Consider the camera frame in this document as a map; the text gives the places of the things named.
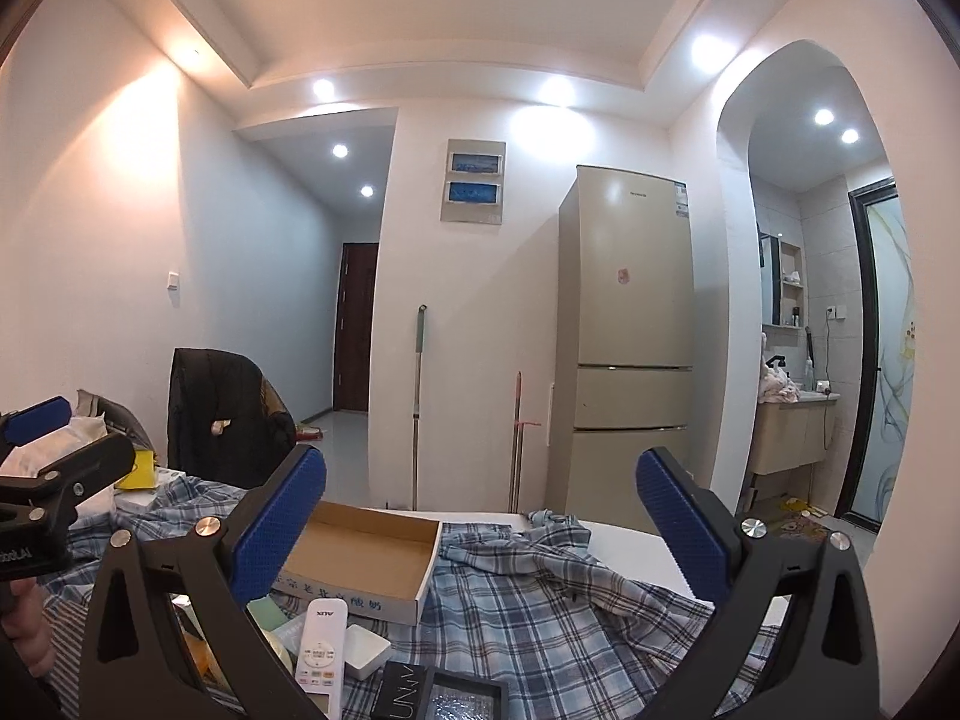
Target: ceiling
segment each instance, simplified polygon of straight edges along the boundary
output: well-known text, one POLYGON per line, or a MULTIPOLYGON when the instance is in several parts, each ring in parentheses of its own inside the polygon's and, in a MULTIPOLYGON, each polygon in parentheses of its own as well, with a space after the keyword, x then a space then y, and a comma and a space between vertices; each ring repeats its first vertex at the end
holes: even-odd
POLYGON ((786 85, 760 112, 750 136, 750 172, 789 191, 807 191, 883 156, 867 103, 843 67, 819 69, 786 85), (835 116, 825 127, 813 121, 821 108, 835 116), (851 145, 840 140, 848 128, 860 135, 851 145))
POLYGON ((336 103, 491 97, 538 103, 567 76, 580 110, 669 127, 788 0, 113 0, 240 127, 336 103))
POLYGON ((240 135, 277 159, 310 194, 341 217, 383 212, 384 189, 394 147, 395 110, 352 111, 303 117, 252 127, 240 135), (346 157, 333 146, 347 147, 346 157), (371 197, 360 188, 373 187, 371 197))

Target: refrigerator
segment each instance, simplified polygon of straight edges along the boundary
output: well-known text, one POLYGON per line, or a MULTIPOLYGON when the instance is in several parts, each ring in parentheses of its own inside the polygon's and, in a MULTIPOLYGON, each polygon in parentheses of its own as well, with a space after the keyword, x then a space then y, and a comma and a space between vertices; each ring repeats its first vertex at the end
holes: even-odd
POLYGON ((693 394, 693 261, 686 186, 577 167, 560 206, 557 357, 546 505, 656 533, 637 457, 684 464, 693 394))

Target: human hand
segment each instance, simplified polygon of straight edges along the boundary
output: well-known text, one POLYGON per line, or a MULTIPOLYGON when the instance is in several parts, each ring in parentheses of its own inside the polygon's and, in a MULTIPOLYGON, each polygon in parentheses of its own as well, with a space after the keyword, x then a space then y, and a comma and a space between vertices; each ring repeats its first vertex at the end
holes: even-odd
POLYGON ((0 626, 30 673, 42 677, 55 657, 50 624, 43 616, 43 590, 35 579, 13 580, 10 589, 16 606, 0 618, 0 626))

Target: white table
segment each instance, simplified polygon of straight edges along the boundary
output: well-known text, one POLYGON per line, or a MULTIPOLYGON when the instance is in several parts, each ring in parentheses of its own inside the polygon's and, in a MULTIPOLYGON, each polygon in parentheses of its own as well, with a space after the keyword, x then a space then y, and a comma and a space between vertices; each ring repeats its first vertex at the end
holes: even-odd
MULTIPOLYGON (((390 509, 391 514, 406 514, 408 517, 437 519, 440 522, 491 522, 509 525, 517 533, 530 530, 530 522, 523 514, 498 514, 497 512, 400 512, 390 509)), ((581 520, 590 536, 590 555, 611 567, 627 579, 649 581, 675 593, 693 598, 690 585, 683 579, 680 568, 673 560, 666 543, 659 536, 641 531, 632 531, 616 525, 581 520)), ((786 600, 775 598, 767 610, 765 625, 779 625, 786 614, 786 600)))

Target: bathroom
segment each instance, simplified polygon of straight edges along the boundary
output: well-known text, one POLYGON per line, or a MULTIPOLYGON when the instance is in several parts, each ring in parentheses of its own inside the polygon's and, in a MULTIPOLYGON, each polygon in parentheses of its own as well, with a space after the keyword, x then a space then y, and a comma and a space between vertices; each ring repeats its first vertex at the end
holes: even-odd
POLYGON ((767 95, 751 130, 766 402, 740 504, 784 533, 842 530, 865 562, 909 420, 912 279, 880 135, 824 61, 767 95))

